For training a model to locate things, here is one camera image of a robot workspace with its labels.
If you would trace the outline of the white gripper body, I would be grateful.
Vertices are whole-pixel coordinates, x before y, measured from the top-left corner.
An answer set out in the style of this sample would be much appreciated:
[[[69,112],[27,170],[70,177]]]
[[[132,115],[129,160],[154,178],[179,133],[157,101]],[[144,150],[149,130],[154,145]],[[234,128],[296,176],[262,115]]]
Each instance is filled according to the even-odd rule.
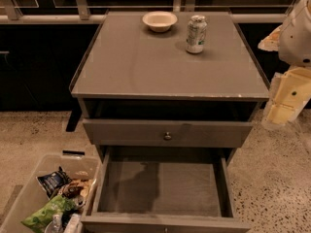
[[[311,0],[300,0],[284,20],[278,54],[290,65],[311,66]]]

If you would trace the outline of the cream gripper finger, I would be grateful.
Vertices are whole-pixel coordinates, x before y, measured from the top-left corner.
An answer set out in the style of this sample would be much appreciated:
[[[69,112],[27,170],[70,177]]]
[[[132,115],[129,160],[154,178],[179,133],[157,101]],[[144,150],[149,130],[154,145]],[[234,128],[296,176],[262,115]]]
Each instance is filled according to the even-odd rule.
[[[263,110],[262,126],[276,130],[293,122],[311,99],[311,68],[291,66],[284,74],[276,73]]]
[[[280,31],[281,27],[276,27],[268,36],[259,42],[258,48],[265,51],[278,51]]]

